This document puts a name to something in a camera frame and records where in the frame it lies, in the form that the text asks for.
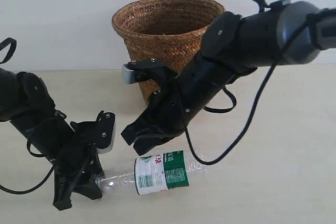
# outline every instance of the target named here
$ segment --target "wicker basket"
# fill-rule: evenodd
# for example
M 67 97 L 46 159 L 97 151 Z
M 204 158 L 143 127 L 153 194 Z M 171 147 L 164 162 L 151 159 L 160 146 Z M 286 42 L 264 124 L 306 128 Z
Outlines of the wicker basket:
M 224 11 L 214 0 L 140 0 L 118 10 L 112 25 L 131 60 L 161 59 L 181 72 L 199 50 L 206 27 Z M 150 80 L 140 89 L 147 102 L 159 87 Z

